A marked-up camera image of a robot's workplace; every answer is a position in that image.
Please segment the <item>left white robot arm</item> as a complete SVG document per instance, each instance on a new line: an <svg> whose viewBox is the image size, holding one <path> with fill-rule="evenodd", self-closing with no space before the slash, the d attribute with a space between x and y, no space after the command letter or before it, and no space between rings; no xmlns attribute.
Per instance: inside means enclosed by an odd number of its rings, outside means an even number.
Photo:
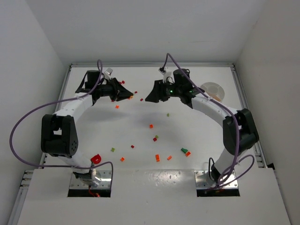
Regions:
<svg viewBox="0 0 300 225"><path fill-rule="evenodd" d="M121 82L111 77L112 71L111 68L104 72L88 70L72 100L62 109L42 118L41 150L65 162L75 177L90 187L97 187L101 182L95 169L101 160L99 156L88 159L78 149L76 122L100 97L122 101L133 96Z"/></svg>

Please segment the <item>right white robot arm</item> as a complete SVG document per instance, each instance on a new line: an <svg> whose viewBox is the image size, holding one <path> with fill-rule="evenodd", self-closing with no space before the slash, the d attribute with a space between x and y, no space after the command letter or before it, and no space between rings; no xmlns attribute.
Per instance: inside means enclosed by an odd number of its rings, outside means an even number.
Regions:
<svg viewBox="0 0 300 225"><path fill-rule="evenodd" d="M188 69L171 72L161 67L159 71L163 79L154 82L152 91L145 99L147 102L165 102L171 97L178 97L183 104L204 113L221 126L224 150L210 169L212 180L220 185L244 152L259 141L252 113L246 108L237 110L216 101L192 83Z"/></svg>

